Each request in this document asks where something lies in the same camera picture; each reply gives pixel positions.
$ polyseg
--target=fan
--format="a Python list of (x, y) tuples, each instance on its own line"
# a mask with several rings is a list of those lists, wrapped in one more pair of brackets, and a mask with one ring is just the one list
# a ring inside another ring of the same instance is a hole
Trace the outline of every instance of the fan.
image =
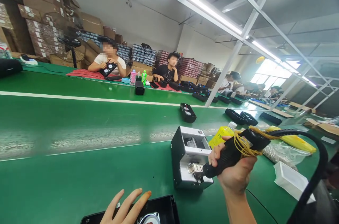
[(42, 22), (42, 38), (50, 50), (49, 53), (72, 62), (74, 68), (77, 68), (77, 63), (84, 59), (84, 54), (75, 50), (81, 46), (81, 42), (71, 27), (74, 24), (57, 12), (45, 13)]

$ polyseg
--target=white stripe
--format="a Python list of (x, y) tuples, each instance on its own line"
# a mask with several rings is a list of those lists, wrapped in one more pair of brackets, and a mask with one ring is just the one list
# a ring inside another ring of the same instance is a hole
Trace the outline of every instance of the white stripe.
[[(174, 103), (161, 103), (161, 102), (147, 102), (147, 101), (135, 101), (135, 100), (117, 100), (117, 99), (102, 99), (102, 98), (88, 98), (78, 96), (64, 96), (64, 95), (51, 95), (51, 94), (39, 94), (39, 93), (19, 93), (19, 92), (3, 92), (0, 91), (0, 95), (9, 96), (22, 96), (22, 97), (36, 97), (36, 98), (50, 98), (50, 99), (70, 99), (70, 100), (87, 100), (87, 101), (102, 101), (102, 102), (117, 102), (117, 103), (132, 103), (132, 104), (144, 104), (144, 105), (159, 105), (159, 106), (180, 106), (180, 104)], [(203, 105), (190, 105), (191, 107), (205, 108)], [(215, 107), (210, 106), (208, 108), (214, 109), (226, 109), (227, 107)], [(241, 108), (232, 108), (233, 110), (243, 110)]]

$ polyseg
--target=plastic bottle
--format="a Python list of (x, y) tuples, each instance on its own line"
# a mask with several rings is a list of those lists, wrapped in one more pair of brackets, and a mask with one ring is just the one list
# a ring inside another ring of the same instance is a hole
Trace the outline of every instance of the plastic bottle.
[(213, 149), (215, 146), (225, 143), (222, 136), (234, 136), (234, 129), (237, 127), (235, 122), (229, 122), (228, 126), (222, 126), (219, 128), (217, 134), (208, 142), (208, 145)]
[(144, 84), (144, 86), (146, 85), (146, 77), (147, 77), (147, 73), (146, 73), (146, 70), (144, 70), (142, 74), (142, 78), (141, 78), (141, 81)]
[(130, 79), (131, 79), (130, 84), (131, 84), (131, 85), (135, 85), (136, 76), (137, 76), (137, 73), (135, 72), (135, 70), (133, 70), (133, 71), (131, 72), (131, 77), (130, 77)]

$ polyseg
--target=fluorescent light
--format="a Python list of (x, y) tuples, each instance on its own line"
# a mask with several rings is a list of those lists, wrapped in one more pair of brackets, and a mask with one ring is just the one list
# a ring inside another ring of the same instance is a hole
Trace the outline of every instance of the fluorescent light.
[(309, 84), (314, 86), (314, 87), (317, 87), (317, 85), (315, 83), (313, 83), (312, 81), (309, 81)]
[(215, 19), (217, 19), (218, 21), (220, 21), (221, 23), (223, 23), (225, 26), (227, 26), (228, 28), (230, 28), (231, 30), (233, 30), (234, 32), (238, 33), (239, 35), (242, 33), (241, 30), (239, 30), (236, 26), (234, 26), (233, 24), (231, 24), (230, 22), (228, 22), (225, 18), (223, 18), (222, 16), (218, 15), (218, 13), (216, 13), (215, 11), (213, 11), (211, 8), (209, 8), (206, 4), (204, 4), (203, 2), (201, 2), (200, 0), (190, 0), (192, 1), (194, 4), (198, 5), (200, 8), (202, 8), (204, 11), (206, 11), (207, 13), (209, 13), (211, 16), (213, 16)]
[(257, 48), (261, 49), (262, 51), (264, 51), (265, 53), (267, 53), (269, 56), (271, 56), (271, 57), (275, 60), (275, 62), (277, 62), (277, 63), (280, 63), (280, 62), (281, 62), (281, 60), (280, 60), (277, 56), (275, 56), (275, 55), (274, 55), (273, 53), (271, 53), (269, 50), (267, 50), (266, 48), (264, 48), (264, 47), (263, 47), (262, 45), (260, 45), (258, 42), (253, 41), (252, 44), (255, 45)]
[(307, 82), (309, 82), (309, 79), (307, 77), (302, 77), (304, 80), (306, 80)]

